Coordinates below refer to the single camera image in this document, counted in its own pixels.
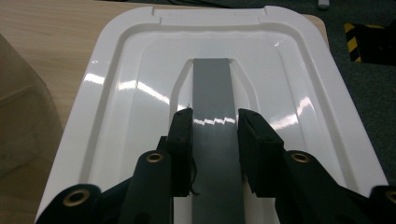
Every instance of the brass screw insert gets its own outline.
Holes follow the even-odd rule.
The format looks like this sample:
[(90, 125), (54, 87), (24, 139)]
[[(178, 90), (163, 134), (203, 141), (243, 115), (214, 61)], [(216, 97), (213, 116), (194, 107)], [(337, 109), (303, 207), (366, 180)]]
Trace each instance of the brass screw insert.
[(311, 159), (309, 159), (308, 156), (306, 156), (303, 153), (299, 153), (299, 152), (295, 152), (293, 154), (291, 154), (291, 157), (298, 162), (310, 162)]
[(161, 153), (154, 152), (154, 153), (149, 154), (146, 157), (146, 161), (148, 161), (148, 162), (158, 162), (161, 160), (163, 160), (163, 154), (161, 154)]
[(64, 206), (74, 207), (84, 203), (88, 198), (90, 198), (90, 192), (87, 189), (76, 189), (64, 197)]

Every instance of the gray strip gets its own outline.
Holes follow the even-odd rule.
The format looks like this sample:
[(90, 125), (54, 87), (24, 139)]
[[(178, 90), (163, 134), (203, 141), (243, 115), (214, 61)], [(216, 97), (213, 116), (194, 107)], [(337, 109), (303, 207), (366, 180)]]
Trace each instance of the gray strip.
[(233, 85), (228, 59), (194, 59), (193, 224), (245, 223)]

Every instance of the yellow and black striped tape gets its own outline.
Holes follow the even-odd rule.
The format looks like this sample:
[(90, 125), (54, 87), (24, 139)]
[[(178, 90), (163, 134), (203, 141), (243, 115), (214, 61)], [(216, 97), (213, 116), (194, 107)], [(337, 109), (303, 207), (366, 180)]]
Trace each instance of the yellow and black striped tape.
[(349, 50), (350, 60), (352, 62), (361, 63), (361, 53), (359, 52), (358, 41), (356, 38), (356, 26), (365, 26), (372, 29), (385, 29), (380, 25), (356, 25), (352, 23), (346, 23), (344, 29), (346, 31), (347, 48)]

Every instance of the white plastic tray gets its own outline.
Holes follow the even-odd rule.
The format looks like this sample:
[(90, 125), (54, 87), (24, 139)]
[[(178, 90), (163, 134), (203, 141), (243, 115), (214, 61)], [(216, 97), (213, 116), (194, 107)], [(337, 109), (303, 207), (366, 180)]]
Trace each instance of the white plastic tray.
[[(229, 58), (236, 109), (261, 113), (285, 149), (313, 154), (340, 185), (367, 196), (387, 184), (332, 55), (305, 17), (281, 7), (142, 7), (100, 34), (38, 214), (72, 185), (106, 190), (130, 177), (173, 114), (192, 105), (194, 58)], [(273, 200), (256, 199), (247, 184), (244, 191), (247, 224), (277, 223)], [(176, 224), (191, 223), (191, 198), (176, 199), (175, 212)]]

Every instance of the hazard tape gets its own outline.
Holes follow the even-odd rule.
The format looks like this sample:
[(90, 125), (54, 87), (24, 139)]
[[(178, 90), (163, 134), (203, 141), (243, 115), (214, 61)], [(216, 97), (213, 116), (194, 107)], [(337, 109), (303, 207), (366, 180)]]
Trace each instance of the hazard tape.
[(385, 27), (380, 25), (356, 25), (352, 23), (346, 23), (344, 25), (350, 60), (352, 62), (361, 63), (361, 53), (359, 51), (358, 41), (356, 39), (356, 31), (355, 31), (356, 26), (360, 26), (360, 27), (366, 26), (372, 29), (385, 29)]

